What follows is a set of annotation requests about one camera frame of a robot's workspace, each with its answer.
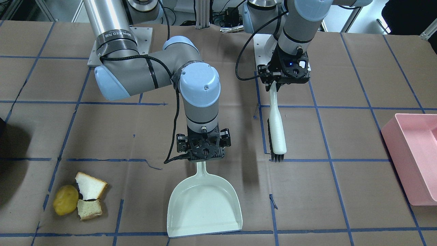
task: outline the pink bin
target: pink bin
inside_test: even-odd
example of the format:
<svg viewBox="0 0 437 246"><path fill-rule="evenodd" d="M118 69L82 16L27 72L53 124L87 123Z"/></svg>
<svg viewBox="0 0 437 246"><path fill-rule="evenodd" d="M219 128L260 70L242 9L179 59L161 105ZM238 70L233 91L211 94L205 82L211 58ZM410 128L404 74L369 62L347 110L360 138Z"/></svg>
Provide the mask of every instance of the pink bin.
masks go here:
<svg viewBox="0 0 437 246"><path fill-rule="evenodd" d="M395 114L382 135L412 205L437 205L437 114Z"/></svg>

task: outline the white dustpan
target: white dustpan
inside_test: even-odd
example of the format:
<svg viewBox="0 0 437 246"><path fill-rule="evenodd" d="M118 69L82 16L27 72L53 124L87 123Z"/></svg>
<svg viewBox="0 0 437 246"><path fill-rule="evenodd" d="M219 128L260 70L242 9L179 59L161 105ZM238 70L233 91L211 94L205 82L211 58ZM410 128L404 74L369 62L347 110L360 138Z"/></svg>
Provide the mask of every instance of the white dustpan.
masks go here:
<svg viewBox="0 0 437 246"><path fill-rule="evenodd" d="M243 216L237 193L224 178L206 172L197 162L197 173L174 188L167 212L168 236L239 231Z"/></svg>

